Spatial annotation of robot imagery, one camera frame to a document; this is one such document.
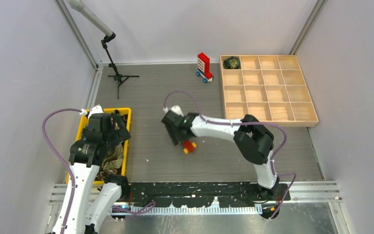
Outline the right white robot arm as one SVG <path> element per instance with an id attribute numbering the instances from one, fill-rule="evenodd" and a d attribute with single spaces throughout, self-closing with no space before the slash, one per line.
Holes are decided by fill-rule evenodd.
<path id="1" fill-rule="evenodd" d="M 273 134 L 254 116 L 240 119 L 220 119 L 198 113 L 183 114 L 175 105 L 163 108 L 161 122 L 174 145 L 194 137 L 213 137 L 234 142 L 242 156 L 254 165 L 261 198 L 271 200 L 278 194 L 279 178 L 273 170 Z"/>

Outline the red yellow toy block car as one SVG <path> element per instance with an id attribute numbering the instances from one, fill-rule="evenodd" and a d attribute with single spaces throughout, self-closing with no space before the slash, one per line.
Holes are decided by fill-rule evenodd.
<path id="1" fill-rule="evenodd" d="M 190 140 L 186 140 L 183 142 L 183 152 L 185 154 L 193 153 L 196 147 L 197 147 L 196 143 Z"/>

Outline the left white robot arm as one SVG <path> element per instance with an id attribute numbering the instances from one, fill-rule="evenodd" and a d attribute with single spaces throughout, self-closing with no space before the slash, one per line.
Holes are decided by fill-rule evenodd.
<path id="1" fill-rule="evenodd" d="M 130 186 L 126 176 L 109 175 L 93 203 L 90 194 L 96 175 L 108 151 L 125 144 L 131 138 L 130 108 L 107 108 L 100 105 L 77 110 L 82 116 L 81 137 L 70 147 L 68 161 L 61 160 L 69 181 L 59 212 L 52 228 L 53 234 L 97 234 L 116 201 L 129 198 Z"/>

